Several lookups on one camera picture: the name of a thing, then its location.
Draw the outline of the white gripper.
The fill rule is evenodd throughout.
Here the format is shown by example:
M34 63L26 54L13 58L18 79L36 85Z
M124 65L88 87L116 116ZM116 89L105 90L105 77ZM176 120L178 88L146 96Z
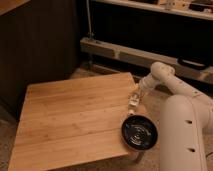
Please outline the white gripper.
M152 91L155 88L155 80L151 76L143 77L139 84L135 84L133 92L140 92L140 102L146 96L147 92Z

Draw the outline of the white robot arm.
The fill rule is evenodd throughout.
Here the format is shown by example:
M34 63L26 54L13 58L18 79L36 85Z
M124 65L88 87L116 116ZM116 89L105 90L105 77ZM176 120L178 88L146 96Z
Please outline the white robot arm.
M158 85L173 93L160 114L160 171L208 171L203 135L213 134L213 99L162 62L151 65L138 87L145 93Z

